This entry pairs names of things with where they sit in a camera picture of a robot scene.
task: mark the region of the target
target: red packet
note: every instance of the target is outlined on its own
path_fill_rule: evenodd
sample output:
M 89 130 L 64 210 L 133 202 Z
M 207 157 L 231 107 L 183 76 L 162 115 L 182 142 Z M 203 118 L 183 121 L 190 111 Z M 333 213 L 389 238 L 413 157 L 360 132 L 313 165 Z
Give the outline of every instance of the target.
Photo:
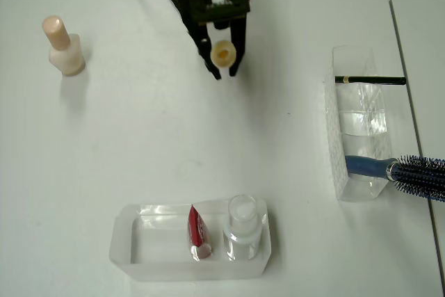
M 188 214 L 188 244 L 196 261 L 211 254 L 209 231 L 193 205 Z

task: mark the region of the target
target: eyeliner pencil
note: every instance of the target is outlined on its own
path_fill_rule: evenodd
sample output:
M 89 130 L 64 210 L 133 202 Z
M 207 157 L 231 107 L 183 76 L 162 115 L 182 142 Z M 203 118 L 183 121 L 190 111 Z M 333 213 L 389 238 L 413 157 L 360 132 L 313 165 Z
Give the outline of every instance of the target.
M 378 83 L 380 85 L 405 85 L 405 77 L 347 77 L 335 76 L 336 83 Z

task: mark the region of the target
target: white cap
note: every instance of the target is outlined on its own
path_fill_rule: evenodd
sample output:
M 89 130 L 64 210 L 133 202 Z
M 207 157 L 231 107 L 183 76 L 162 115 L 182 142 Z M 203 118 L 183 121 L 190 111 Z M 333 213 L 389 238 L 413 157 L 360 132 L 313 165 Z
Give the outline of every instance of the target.
M 229 202 L 229 226 L 235 235 L 252 233 L 258 226 L 257 202 L 252 196 L 238 195 Z
M 47 17 L 43 20 L 42 28 L 54 49 L 65 50 L 68 48 L 71 42 L 70 37 L 60 17 L 57 15 Z

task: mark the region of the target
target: blue brush handle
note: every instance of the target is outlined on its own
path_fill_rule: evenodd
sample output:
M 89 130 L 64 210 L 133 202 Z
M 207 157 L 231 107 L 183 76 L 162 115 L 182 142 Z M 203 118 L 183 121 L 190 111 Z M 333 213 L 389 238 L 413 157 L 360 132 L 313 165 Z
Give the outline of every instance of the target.
M 367 156 L 345 156 L 345 158 L 348 173 L 366 175 L 367 177 L 382 177 L 383 179 L 388 179 L 387 167 L 393 161 L 397 161 L 395 158 L 377 160 Z

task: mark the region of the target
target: round brush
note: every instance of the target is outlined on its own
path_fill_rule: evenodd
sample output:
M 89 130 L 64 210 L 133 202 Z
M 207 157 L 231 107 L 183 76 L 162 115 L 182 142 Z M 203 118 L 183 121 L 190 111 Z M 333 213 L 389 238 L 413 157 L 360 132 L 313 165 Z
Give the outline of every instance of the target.
M 345 156 L 348 173 L 393 181 L 404 193 L 445 202 L 445 160 L 403 156 L 377 160 Z

